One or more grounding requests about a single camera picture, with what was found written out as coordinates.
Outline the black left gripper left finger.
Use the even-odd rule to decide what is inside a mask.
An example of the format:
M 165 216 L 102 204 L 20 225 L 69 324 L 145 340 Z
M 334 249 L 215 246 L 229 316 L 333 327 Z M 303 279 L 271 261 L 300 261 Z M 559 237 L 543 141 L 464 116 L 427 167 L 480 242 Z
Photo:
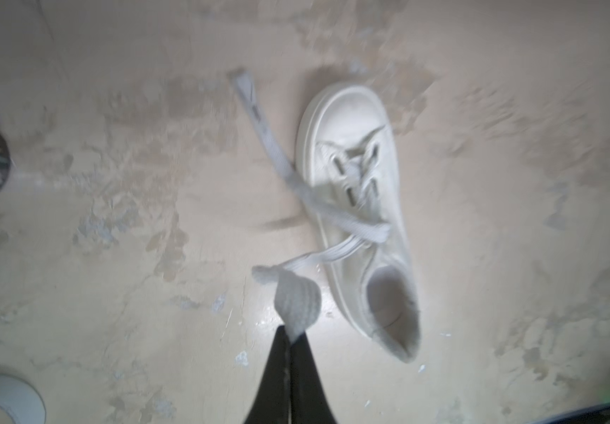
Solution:
M 289 423 L 290 346 L 285 327 L 278 327 L 246 424 Z

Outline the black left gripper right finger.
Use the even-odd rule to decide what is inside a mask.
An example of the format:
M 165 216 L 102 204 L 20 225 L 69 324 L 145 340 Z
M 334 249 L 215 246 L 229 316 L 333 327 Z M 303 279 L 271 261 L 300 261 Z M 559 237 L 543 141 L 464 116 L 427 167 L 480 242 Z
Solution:
M 307 334 L 290 346 L 290 404 L 293 424 L 336 424 Z

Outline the white canvas sneaker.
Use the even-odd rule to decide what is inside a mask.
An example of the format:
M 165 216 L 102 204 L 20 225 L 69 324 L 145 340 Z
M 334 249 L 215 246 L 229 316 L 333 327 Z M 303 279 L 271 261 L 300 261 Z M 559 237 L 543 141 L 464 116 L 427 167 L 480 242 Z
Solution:
M 294 164 L 319 199 L 365 223 L 388 224 L 386 240 L 365 240 L 324 269 L 352 327 L 398 360 L 413 362 L 420 346 L 416 278 L 393 129 L 379 96 L 354 83 L 317 94 L 301 119 Z

